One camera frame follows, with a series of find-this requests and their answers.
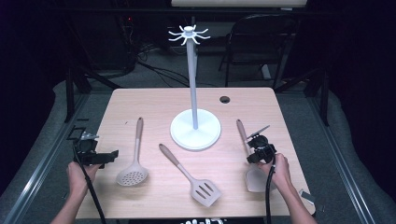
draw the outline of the gray carpet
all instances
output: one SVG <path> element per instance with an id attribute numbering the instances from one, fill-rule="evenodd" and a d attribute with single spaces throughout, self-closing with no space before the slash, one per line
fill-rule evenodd
<path id="1" fill-rule="evenodd" d="M 143 59 L 147 56 L 147 60 L 141 62 L 187 76 L 185 54 L 154 50 L 141 56 Z M 224 71 L 219 72 L 217 70 L 219 60 L 220 55 L 200 55 L 197 75 L 198 87 L 222 87 L 224 85 Z M 232 71 L 233 76 L 230 86 L 271 85 L 269 81 L 255 80 L 260 79 L 261 75 L 257 68 L 241 66 Z M 111 72 L 103 73 L 105 76 L 111 74 Z M 167 84 L 156 73 L 142 65 L 137 65 L 131 74 L 111 78 L 111 80 L 126 88 L 183 87 L 174 80 L 163 78 Z M 75 119 L 66 125 L 67 131 L 73 125 L 76 125 L 87 127 L 88 133 L 95 133 L 100 125 L 111 90 L 96 80 L 90 80 L 90 82 L 93 86 L 92 94 L 76 95 L 77 102 L 81 104 L 81 110 L 77 112 Z M 298 85 L 288 92 L 280 93 L 277 95 L 277 99 L 310 191 L 317 198 L 317 204 L 325 206 L 324 212 L 317 211 L 318 223 L 373 223 L 371 220 L 362 221 L 357 212 L 354 201 L 351 200 L 350 192 L 347 190 L 346 182 L 336 168 L 332 156 L 332 145 L 329 143 L 328 136 L 323 131 L 323 126 L 316 116 L 316 113 L 318 113 L 315 109 L 316 99 L 305 98 L 302 94 L 303 86 L 304 84 L 301 84 L 301 86 Z M 22 168 L 0 199 L 0 223 L 4 223 L 5 220 L 9 223 L 14 223 L 14 221 L 20 223 L 49 223 L 64 203 L 64 197 L 68 191 L 65 168 L 67 163 L 72 160 L 73 154 L 71 142 L 65 140 L 67 132 L 62 133 L 65 126 L 63 121 L 66 111 L 64 83 L 55 87 L 54 91 L 57 98 L 49 119 Z M 337 145 L 342 150 L 348 168 L 361 190 L 361 196 L 367 202 L 367 207 L 371 211 L 375 223 L 396 223 L 396 205 L 378 187 L 356 156 L 350 142 L 347 121 L 337 98 L 333 94 L 331 94 L 329 102 L 329 122 L 330 127 L 325 129 L 332 132 Z M 55 142 L 58 135 L 62 137 L 59 143 Z M 53 154 L 53 163 L 47 164 L 48 172 L 44 176 L 44 181 L 37 185 L 37 190 L 34 191 L 35 197 L 26 204 L 26 210 L 21 211 L 21 219 L 10 219 L 11 215 L 15 215 L 12 209 L 15 208 L 16 203 L 21 203 L 19 197 L 23 188 L 25 188 L 31 176 L 35 174 L 35 168 L 42 162 L 42 158 L 53 147 L 58 148 Z M 100 220 L 77 221 L 77 223 L 99 222 Z M 273 217 L 273 222 L 290 223 L 290 219 L 288 217 Z M 109 220 L 108 223 L 116 223 L 116 220 Z M 120 223 L 127 223 L 127 220 L 121 220 Z"/>

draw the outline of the spatula head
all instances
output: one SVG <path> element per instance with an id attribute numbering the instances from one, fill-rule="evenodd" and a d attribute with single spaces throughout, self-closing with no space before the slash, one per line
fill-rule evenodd
<path id="1" fill-rule="evenodd" d="M 199 203 L 209 207 L 221 196 L 221 192 L 210 180 L 193 180 L 191 196 Z"/>

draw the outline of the table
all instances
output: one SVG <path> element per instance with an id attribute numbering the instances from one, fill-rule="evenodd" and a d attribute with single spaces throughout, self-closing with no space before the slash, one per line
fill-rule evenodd
<path id="1" fill-rule="evenodd" d="M 172 0 L 172 7 L 305 7 L 307 0 Z"/>
<path id="2" fill-rule="evenodd" d="M 228 104 L 220 97 L 230 98 Z M 289 160 L 292 182 L 297 190 L 309 193 L 304 174 L 276 96 L 269 88 L 198 88 L 198 108 L 213 113 L 220 121 L 219 140 L 207 150 L 192 152 L 171 138 L 170 124 L 181 111 L 190 109 L 190 89 L 118 89 L 108 103 L 98 130 L 97 152 L 118 149 L 120 155 L 99 170 L 94 188 L 106 218 L 182 217 L 264 217 L 264 193 L 249 192 L 245 182 L 247 153 L 236 127 L 241 119 L 247 134 L 271 125 L 262 134 Z M 134 157 L 136 122 L 144 119 L 140 163 L 148 178 L 136 187 L 116 183 L 117 174 L 131 165 Z M 190 196 L 190 182 L 159 150 L 166 145 L 181 164 L 198 179 L 215 183 L 221 197 L 204 207 Z M 270 193 L 273 216 L 289 211 L 277 189 Z M 309 212 L 315 206 L 303 199 Z M 90 194 L 84 199 L 77 218 L 99 217 Z"/>

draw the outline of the kitchen utensil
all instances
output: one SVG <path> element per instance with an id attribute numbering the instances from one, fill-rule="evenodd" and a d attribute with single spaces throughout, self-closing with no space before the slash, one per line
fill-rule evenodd
<path id="1" fill-rule="evenodd" d="M 198 180 L 192 177 L 187 170 L 180 164 L 172 152 L 163 144 L 160 144 L 160 150 L 166 158 L 169 159 L 180 171 L 185 175 L 191 183 L 191 196 L 199 203 L 209 207 L 215 200 L 217 200 L 221 192 L 216 186 L 207 179 Z"/>
<path id="2" fill-rule="evenodd" d="M 248 145 L 247 134 L 245 133 L 244 124 L 240 119 L 236 121 L 236 126 L 244 142 L 247 155 L 250 155 L 250 146 Z M 247 172 L 245 173 L 247 182 L 247 190 L 250 192 L 265 192 L 265 183 L 267 182 L 267 175 L 255 163 L 250 163 Z"/>
<path id="3" fill-rule="evenodd" d="M 146 179 L 149 171 L 139 163 L 140 140 L 143 131 L 143 119 L 139 118 L 136 123 L 136 140 L 134 142 L 134 162 L 131 166 L 117 175 L 117 183 L 122 186 L 137 185 Z"/>

